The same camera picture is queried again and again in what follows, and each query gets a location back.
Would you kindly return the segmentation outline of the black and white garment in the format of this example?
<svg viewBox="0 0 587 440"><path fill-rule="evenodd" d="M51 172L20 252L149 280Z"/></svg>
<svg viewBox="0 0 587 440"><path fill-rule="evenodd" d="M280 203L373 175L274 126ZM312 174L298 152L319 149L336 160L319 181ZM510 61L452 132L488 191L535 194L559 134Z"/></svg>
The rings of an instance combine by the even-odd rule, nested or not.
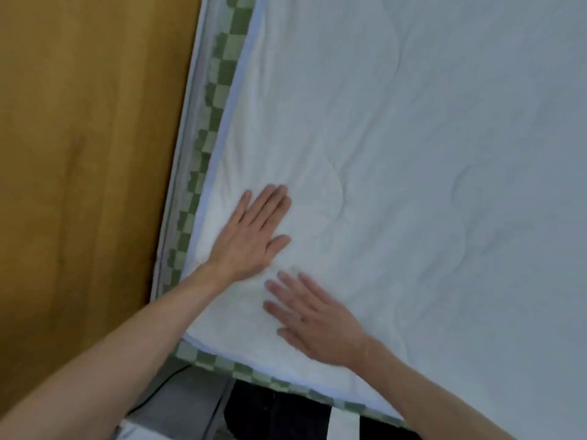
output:
<svg viewBox="0 0 587 440"><path fill-rule="evenodd" d="M214 440L422 440L415 432L295 394L237 381Z"/></svg>

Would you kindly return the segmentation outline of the person's left hand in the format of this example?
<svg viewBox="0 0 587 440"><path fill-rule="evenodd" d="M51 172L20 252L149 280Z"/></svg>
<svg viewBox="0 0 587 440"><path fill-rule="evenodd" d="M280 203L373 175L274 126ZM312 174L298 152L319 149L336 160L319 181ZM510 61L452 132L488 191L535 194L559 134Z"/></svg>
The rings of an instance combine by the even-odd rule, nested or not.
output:
<svg viewBox="0 0 587 440"><path fill-rule="evenodd" d="M259 195L253 198L252 193L246 215L240 222L227 221L204 263L214 278L225 286L249 279L267 268L267 244L279 236L276 231L290 210L292 201L287 193L266 224L255 227L254 202Z"/></svg>

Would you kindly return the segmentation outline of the brown wooden panel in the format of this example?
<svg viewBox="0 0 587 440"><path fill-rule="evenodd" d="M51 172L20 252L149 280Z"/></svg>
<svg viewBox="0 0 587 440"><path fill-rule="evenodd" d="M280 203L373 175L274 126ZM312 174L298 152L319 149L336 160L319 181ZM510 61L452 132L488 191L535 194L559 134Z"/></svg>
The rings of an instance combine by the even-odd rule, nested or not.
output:
<svg viewBox="0 0 587 440"><path fill-rule="evenodd" d="M149 299L202 0L0 0L0 419Z"/></svg>

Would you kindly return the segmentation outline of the person's left forearm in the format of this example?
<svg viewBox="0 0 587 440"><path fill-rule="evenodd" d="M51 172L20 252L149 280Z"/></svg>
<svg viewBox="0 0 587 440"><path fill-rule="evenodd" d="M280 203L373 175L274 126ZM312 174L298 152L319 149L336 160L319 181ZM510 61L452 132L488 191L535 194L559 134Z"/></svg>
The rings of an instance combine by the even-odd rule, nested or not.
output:
<svg viewBox="0 0 587 440"><path fill-rule="evenodd" d="M205 263L21 400L0 440L106 440L195 318L235 281Z"/></svg>

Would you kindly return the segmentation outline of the person's right forearm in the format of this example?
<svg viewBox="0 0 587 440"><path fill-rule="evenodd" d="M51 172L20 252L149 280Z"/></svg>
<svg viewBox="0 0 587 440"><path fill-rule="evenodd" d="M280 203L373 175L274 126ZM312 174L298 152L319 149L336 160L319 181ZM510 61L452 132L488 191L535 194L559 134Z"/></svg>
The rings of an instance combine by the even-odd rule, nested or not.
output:
<svg viewBox="0 0 587 440"><path fill-rule="evenodd" d="M367 336L350 369L377 391L423 440L516 440Z"/></svg>

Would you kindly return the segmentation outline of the person's right hand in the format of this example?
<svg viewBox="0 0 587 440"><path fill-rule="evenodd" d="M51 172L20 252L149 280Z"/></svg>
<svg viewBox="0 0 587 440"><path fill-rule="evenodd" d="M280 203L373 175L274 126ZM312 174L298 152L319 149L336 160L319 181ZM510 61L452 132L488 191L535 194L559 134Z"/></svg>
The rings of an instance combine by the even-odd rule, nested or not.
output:
<svg viewBox="0 0 587 440"><path fill-rule="evenodd" d="M274 281L302 291L298 275L279 272ZM311 316L298 316L271 295L274 300L265 301L263 309L279 323L279 328L295 331L305 340L309 349L297 351L323 364L356 369L369 336L341 302L339 307L313 309Z"/></svg>

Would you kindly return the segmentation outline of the white quilted blanket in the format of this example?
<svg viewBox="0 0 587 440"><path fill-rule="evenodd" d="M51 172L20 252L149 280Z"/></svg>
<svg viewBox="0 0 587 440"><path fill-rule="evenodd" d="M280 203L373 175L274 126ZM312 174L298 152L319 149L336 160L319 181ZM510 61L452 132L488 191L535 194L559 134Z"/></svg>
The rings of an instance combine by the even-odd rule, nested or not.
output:
<svg viewBox="0 0 587 440"><path fill-rule="evenodd" d="M519 440L587 440L587 0L257 0L185 273L268 184L291 243L186 341L399 417L276 335L304 272Z"/></svg>

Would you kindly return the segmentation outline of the green checkered bed sheet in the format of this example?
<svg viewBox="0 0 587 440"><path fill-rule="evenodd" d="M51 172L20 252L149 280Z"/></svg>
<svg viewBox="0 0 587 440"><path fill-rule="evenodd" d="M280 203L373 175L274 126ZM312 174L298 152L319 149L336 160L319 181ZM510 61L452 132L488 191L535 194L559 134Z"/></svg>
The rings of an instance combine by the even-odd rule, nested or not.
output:
<svg viewBox="0 0 587 440"><path fill-rule="evenodd" d="M158 239L150 300L175 286L187 265L188 247L196 242L211 190L213 172L220 160L227 134L223 114L231 115L239 78L253 47L265 0L202 0L187 75L183 109ZM173 355L196 367L300 395L322 404L405 428L399 415L376 409L338 391L296 381L283 381L260 365L250 367L235 357L216 354L190 336L174 348Z"/></svg>

